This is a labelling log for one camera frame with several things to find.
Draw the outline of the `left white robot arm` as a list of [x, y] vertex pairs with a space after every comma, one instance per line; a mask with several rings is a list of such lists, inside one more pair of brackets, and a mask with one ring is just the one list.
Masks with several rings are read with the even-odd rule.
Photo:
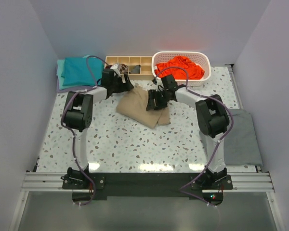
[[93, 105], [111, 95], [129, 92], [134, 88], [128, 74], [120, 75], [114, 69], [104, 69], [98, 85], [81, 91], [70, 91], [61, 116], [61, 126], [72, 132], [72, 160], [74, 168], [85, 170], [89, 163], [85, 148], [86, 135], [93, 119]]

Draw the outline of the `beige t shirt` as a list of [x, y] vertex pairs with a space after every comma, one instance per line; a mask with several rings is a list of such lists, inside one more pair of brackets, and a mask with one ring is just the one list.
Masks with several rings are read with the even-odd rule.
[[165, 126], [171, 123], [169, 108], [147, 111], [147, 103], [148, 90], [144, 90], [136, 83], [134, 88], [119, 101], [116, 112], [151, 129], [156, 125]]

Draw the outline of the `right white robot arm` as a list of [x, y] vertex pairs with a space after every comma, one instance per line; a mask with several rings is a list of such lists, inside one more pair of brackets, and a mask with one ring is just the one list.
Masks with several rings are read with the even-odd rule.
[[206, 96], [196, 93], [184, 84], [178, 85], [172, 75], [162, 78], [161, 82], [161, 90], [148, 91], [146, 110], [164, 109], [169, 101], [184, 103], [196, 110], [198, 127], [206, 142], [205, 184], [210, 189], [216, 189], [227, 175], [224, 139], [234, 125], [230, 110], [218, 94]]

